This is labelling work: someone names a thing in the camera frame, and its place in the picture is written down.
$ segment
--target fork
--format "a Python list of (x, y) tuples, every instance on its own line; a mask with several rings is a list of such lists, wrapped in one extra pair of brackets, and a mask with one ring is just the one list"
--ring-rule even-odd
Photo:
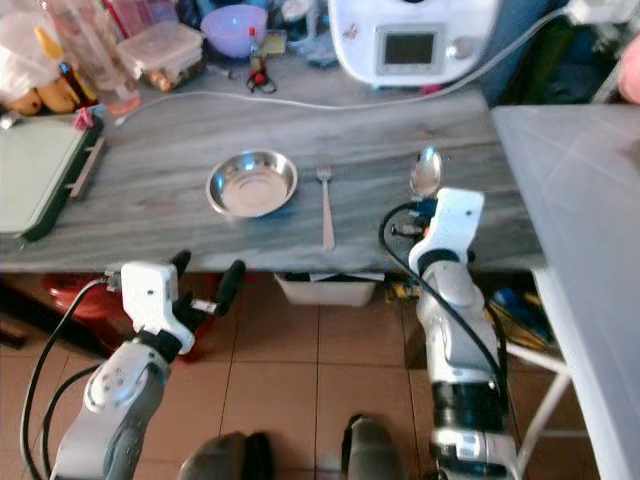
[(316, 171), (318, 180), (322, 182), (323, 194), (323, 228), (322, 246), (325, 250), (332, 250), (336, 246), (336, 239), (333, 236), (333, 220), (331, 219), (331, 205), (329, 204), (329, 180), (331, 179), (331, 167), (323, 165)]

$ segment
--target countertop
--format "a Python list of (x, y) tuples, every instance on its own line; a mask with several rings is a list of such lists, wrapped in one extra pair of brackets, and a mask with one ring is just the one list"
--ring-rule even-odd
[(534, 271), (603, 479), (640, 471), (640, 110), (505, 107), (496, 126), (547, 264)]
[[(299, 58), (271, 59), (272, 97), (353, 105), (416, 96), (378, 92), (340, 68), (314, 70)], [(179, 92), (250, 95), (246, 67), (236, 81), (206, 74)], [(143, 89), (143, 103), (162, 96)], [(256, 93), (254, 96), (266, 95)], [(473, 250), (475, 267), (528, 268), (541, 250), (518, 187), (476, 89), (441, 99), (368, 110), (317, 111), (193, 95), (139, 111), (106, 129), (109, 144), (86, 197), (69, 202), (54, 229), (21, 250), (2, 246), (3, 272), (101, 271), (125, 260), (160, 260), (183, 248), (192, 271), (221, 271), (241, 258), (249, 269), (380, 271), (393, 265), (377, 244), (383, 215), (411, 197), (417, 153), (435, 145), (446, 157), (446, 186), (486, 193)], [(218, 215), (205, 196), (213, 166), (243, 150), (267, 148), (294, 161), (298, 189), (260, 219)], [(317, 165), (330, 163), (336, 248), (322, 249), (322, 189)], [(410, 242), (396, 248), (408, 252)]]

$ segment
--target appliance display screen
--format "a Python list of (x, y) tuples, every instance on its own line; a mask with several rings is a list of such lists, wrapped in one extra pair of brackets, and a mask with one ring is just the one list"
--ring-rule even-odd
[(388, 33), (384, 63), (387, 65), (431, 63), (435, 37), (434, 33)]

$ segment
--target purple bowl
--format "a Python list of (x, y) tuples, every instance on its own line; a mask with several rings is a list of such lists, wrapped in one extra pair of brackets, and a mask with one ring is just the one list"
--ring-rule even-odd
[(267, 12), (252, 5), (231, 5), (204, 17), (200, 30), (213, 48), (232, 58), (248, 57), (251, 50), (249, 29), (256, 29), (258, 43), (267, 35)]

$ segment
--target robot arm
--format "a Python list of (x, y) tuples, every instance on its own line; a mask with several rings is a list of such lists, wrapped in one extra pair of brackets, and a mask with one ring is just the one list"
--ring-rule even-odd
[[(417, 202), (414, 212), (429, 226), (411, 249), (409, 264), (398, 262), (423, 288), (417, 316), (434, 399), (430, 451), (437, 478), (515, 475), (515, 443), (505, 433), (504, 372), (497, 368), (499, 342), (466, 266), (483, 203), (480, 193), (449, 188), (440, 190), (437, 200)], [(383, 233), (383, 246), (398, 261)]]
[(87, 383), (80, 414), (58, 450), (53, 479), (133, 478), (149, 420), (160, 406), (171, 362), (191, 350), (204, 313), (224, 315), (245, 266), (225, 273), (216, 302), (178, 295), (190, 254), (170, 264), (131, 262), (113, 278), (136, 337), (125, 342)]

